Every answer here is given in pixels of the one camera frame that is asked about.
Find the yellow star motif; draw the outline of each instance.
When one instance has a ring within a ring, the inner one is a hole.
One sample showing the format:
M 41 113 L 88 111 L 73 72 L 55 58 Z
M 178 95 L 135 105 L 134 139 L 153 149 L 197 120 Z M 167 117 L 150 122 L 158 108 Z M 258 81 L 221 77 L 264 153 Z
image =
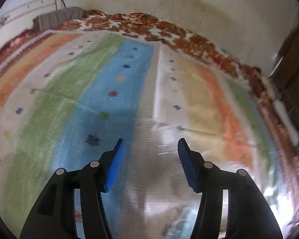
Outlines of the yellow star motif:
M 5 137 L 5 138 L 8 138 L 9 135 L 10 135 L 10 132 L 9 132 L 9 131 L 6 131 L 6 132 L 4 133 L 4 137 Z
M 117 79 L 117 81 L 119 81 L 119 82 L 123 82 L 123 81 L 125 81 L 125 78 L 124 78 L 123 76 L 118 76 L 116 79 Z

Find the orange stripe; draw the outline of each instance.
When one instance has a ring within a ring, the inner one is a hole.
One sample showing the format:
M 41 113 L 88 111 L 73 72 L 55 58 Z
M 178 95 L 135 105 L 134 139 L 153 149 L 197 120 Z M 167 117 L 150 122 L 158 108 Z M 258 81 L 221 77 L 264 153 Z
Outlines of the orange stripe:
M 226 141 L 225 155 L 227 159 L 242 163 L 244 166 L 253 169 L 253 159 L 249 150 L 248 139 L 235 113 L 227 103 L 225 94 L 216 76 L 210 69 L 202 65 L 196 64 L 196 69 L 207 87 L 211 90 L 214 103 L 222 120 L 224 126 L 223 138 Z
M 81 35 L 82 34 L 58 33 L 49 37 L 16 62 L 15 65 L 0 78 L 0 108 L 4 106 L 13 90 L 36 66 L 55 53 L 60 47 Z
M 21 51 L 20 54 L 18 54 L 13 60 L 11 60 L 1 71 L 0 71 L 0 78 L 4 76 L 4 74 L 16 64 L 22 57 L 24 57 L 27 53 L 34 50 L 35 47 L 39 46 L 41 43 L 43 43 L 45 40 L 47 40 L 49 37 L 55 35 L 55 33 L 48 33 L 45 36 L 37 39 L 33 43 L 31 43 L 29 46 L 27 46 L 25 49 Z

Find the green stripe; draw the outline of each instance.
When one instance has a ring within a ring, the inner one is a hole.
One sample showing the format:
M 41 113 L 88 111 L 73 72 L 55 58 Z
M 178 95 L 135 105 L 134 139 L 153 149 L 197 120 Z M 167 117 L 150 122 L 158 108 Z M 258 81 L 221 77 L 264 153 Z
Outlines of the green stripe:
M 123 41 L 124 38 L 117 35 L 104 36 L 88 51 L 67 63 L 69 69 L 53 79 L 34 103 L 4 181 L 3 219 L 15 235 L 20 235 L 27 215 L 51 175 L 49 166 L 54 146 L 76 101 Z
M 269 152 L 269 145 L 265 133 L 261 127 L 261 117 L 257 115 L 255 105 L 253 104 L 249 94 L 243 90 L 235 81 L 227 79 L 230 90 L 235 95 L 236 101 L 240 108 L 243 110 L 244 115 L 252 127 L 252 133 L 256 141 L 256 147 L 260 152 L 262 159 L 266 163 L 266 173 L 268 174 L 271 167 L 271 157 Z

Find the blue foam pad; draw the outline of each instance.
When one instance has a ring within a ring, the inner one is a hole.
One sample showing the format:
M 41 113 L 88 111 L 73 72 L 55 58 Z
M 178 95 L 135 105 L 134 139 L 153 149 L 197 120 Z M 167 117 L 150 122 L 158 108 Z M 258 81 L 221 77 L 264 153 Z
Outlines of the blue foam pad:
M 189 149 L 184 138 L 178 141 L 178 155 L 180 162 L 182 163 L 183 170 L 187 179 L 188 186 L 190 186 L 193 191 L 196 191 L 197 186 L 197 172 L 194 168 L 193 163 L 191 162 L 189 155 L 191 150 Z
M 114 148 L 115 155 L 112 160 L 112 163 L 107 169 L 106 182 L 104 184 L 106 191 L 109 191 L 114 186 L 125 156 L 125 141 L 123 139 L 120 139 L 118 144 L 119 146 L 117 147 L 116 145 Z

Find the blue stripe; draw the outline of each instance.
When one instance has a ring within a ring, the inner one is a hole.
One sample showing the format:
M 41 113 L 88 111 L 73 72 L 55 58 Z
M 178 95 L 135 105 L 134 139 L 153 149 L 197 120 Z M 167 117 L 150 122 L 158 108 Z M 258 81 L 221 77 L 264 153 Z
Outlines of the blue stripe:
M 113 238 L 118 238 L 115 218 L 120 216 L 119 206 L 127 178 L 134 123 L 152 54 L 153 45 L 129 39 L 124 41 L 117 53 L 105 64 L 96 80 L 77 101 L 76 109 L 64 125 L 61 138 L 55 146 L 51 163 L 51 172 L 59 167 L 67 171 L 80 169 L 89 162 L 98 160 L 103 152 L 112 150 L 119 138 L 125 140 L 126 156 L 118 180 L 109 193 L 102 194 Z M 119 76 L 125 80 L 117 81 Z M 109 96 L 109 91 L 116 91 L 118 96 Z M 100 117 L 101 112 L 109 114 L 107 120 Z M 88 135 L 100 138 L 99 145 L 90 145 L 93 141 L 87 143 Z

